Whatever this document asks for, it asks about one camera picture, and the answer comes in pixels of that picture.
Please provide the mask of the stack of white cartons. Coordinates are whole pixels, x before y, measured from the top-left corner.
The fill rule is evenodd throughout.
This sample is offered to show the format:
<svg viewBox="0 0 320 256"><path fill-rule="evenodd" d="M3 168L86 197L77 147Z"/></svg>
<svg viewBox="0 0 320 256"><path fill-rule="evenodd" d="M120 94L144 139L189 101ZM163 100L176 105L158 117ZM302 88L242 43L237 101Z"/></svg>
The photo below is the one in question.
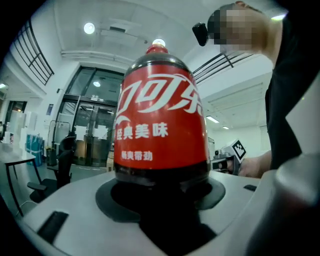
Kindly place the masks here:
<svg viewBox="0 0 320 256"><path fill-rule="evenodd" d="M6 125L9 142L16 147L25 149L27 135L35 135L35 128L38 115L33 111L23 113L13 110L9 122Z"/></svg>

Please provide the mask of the black framed glass door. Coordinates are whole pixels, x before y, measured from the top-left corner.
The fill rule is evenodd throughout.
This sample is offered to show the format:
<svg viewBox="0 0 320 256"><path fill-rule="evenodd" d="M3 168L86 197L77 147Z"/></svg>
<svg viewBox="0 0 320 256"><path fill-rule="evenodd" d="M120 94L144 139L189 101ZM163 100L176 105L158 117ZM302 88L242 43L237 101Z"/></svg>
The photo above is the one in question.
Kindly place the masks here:
<svg viewBox="0 0 320 256"><path fill-rule="evenodd" d="M55 121L70 123L75 136L73 163L80 166L107 165L113 150L114 119L123 74L81 66L69 83Z"/></svg>

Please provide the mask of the black balcony railing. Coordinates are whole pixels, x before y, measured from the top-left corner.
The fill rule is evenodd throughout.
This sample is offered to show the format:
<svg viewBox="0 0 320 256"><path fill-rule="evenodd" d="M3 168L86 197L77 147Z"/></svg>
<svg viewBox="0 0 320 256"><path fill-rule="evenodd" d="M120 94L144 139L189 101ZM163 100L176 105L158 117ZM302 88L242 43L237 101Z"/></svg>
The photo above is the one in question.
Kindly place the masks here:
<svg viewBox="0 0 320 256"><path fill-rule="evenodd" d="M219 53L195 69L192 72L193 77L196 83L200 84L218 73L234 68L237 64L251 58L252 56L253 54L244 52Z"/></svg>
<svg viewBox="0 0 320 256"><path fill-rule="evenodd" d="M13 46L33 75L46 86L55 73L37 42L31 19L28 19L19 30L13 40Z"/></svg>

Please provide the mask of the black rack with frosted panel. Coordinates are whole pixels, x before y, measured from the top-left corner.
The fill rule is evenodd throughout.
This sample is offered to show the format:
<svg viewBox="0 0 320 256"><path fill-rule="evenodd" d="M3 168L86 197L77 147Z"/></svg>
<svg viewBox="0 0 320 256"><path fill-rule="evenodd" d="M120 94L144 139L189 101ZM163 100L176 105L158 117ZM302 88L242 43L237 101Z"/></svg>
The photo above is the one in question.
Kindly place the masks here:
<svg viewBox="0 0 320 256"><path fill-rule="evenodd" d="M48 166L55 166L57 164L60 145L70 130L71 124L69 122L52 120L49 123L46 146L46 161Z"/></svg>

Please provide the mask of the cola bottle with red cap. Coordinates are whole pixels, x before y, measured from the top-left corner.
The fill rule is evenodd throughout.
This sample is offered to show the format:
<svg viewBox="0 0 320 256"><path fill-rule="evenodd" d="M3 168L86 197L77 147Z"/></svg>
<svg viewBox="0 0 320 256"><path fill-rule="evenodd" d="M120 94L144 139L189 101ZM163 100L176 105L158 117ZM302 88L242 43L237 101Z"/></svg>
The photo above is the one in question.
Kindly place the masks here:
<svg viewBox="0 0 320 256"><path fill-rule="evenodd" d="M119 181L191 187L208 179L208 137L196 81L165 46L152 44L127 69L114 123Z"/></svg>

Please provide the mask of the person's black clothing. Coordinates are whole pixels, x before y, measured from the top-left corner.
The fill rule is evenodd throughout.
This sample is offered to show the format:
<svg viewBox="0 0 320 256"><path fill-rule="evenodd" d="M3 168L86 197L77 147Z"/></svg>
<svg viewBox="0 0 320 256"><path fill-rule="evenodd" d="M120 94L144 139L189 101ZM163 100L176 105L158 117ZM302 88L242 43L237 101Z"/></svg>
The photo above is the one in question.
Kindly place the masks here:
<svg viewBox="0 0 320 256"><path fill-rule="evenodd" d="M265 93L266 124L275 170L301 154L301 148L286 116L308 90L320 71L320 51L311 49L311 27L287 14L282 21L279 54Z"/></svg>

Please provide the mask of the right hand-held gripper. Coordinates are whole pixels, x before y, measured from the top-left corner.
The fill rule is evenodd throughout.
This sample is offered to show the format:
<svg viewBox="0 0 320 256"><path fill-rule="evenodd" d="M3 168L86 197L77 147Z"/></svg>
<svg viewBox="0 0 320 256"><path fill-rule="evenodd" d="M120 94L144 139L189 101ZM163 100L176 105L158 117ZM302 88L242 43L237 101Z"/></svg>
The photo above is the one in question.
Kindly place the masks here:
<svg viewBox="0 0 320 256"><path fill-rule="evenodd" d="M213 171L238 175L246 154L243 144L239 139L235 139L214 152L211 168Z"/></svg>

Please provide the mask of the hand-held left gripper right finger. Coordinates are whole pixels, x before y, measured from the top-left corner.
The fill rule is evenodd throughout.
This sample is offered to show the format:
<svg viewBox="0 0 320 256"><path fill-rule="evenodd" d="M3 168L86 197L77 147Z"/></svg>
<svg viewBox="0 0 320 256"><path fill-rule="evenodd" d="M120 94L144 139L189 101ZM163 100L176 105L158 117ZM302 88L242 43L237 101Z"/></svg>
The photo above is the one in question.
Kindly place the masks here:
<svg viewBox="0 0 320 256"><path fill-rule="evenodd" d="M283 163L245 256L320 256L320 153Z"/></svg>

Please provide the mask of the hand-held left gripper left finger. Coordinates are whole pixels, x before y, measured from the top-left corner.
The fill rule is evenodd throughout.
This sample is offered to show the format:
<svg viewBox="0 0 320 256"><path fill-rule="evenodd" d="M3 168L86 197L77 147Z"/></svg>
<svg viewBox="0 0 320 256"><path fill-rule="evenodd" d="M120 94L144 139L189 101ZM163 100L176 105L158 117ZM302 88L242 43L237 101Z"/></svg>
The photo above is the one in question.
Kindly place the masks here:
<svg viewBox="0 0 320 256"><path fill-rule="evenodd" d="M211 171L224 197L200 220L216 237L187 256L245 256L274 196L275 170L261 179ZM98 188L114 178L106 172L72 182L35 206L19 226L46 256L165 256L136 223L115 222L97 206Z"/></svg>

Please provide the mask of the stack of blue wrapped boxes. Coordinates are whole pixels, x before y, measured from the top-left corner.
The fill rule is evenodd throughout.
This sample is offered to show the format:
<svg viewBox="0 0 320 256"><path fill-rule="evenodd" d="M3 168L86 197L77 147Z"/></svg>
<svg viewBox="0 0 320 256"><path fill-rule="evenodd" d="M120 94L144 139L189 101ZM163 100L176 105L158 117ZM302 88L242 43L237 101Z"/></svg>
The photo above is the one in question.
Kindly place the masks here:
<svg viewBox="0 0 320 256"><path fill-rule="evenodd" d="M28 153L35 156L35 164L37 167L43 164L44 140L41 136L28 134L26 136L25 149Z"/></svg>

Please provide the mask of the grey table with black legs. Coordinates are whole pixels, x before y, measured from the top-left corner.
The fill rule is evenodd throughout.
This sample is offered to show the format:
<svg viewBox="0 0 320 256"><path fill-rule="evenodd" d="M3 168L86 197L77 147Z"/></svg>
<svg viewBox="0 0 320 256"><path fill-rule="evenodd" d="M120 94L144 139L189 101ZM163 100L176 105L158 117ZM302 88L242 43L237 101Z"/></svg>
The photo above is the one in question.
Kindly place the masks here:
<svg viewBox="0 0 320 256"><path fill-rule="evenodd" d="M0 142L0 163L5 165L5 171L6 171L6 176L8 180L8 185L10 188L10 192L13 198L13 201L15 203L15 206L18 210L18 213L20 214L21 217L24 216L22 209L19 205L19 202L17 200L17 197L15 195L15 191L13 188L13 183L10 175L10 169L9 167L13 167L15 169L16 165L19 164L25 164L25 163L32 163L37 179L39 183L42 182L38 168L36 166L36 157L32 155L31 153L27 152L24 149L21 149L17 146L14 146L13 144L10 143L2 143Z"/></svg>

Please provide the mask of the black office chair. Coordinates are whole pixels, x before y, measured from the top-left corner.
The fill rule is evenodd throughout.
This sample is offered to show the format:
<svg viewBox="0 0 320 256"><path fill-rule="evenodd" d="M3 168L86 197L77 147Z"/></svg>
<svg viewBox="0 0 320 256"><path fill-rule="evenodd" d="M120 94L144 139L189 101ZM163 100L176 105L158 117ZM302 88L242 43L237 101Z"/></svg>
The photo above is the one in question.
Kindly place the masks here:
<svg viewBox="0 0 320 256"><path fill-rule="evenodd" d="M45 178L39 183L27 183L27 187L33 190L29 195L29 198L35 203L40 203L51 194L71 182L71 165L73 163L73 157L76 150L76 137L74 135L66 136L61 141L59 150L60 153L58 155L57 167L48 167L49 170L54 172L55 179Z"/></svg>

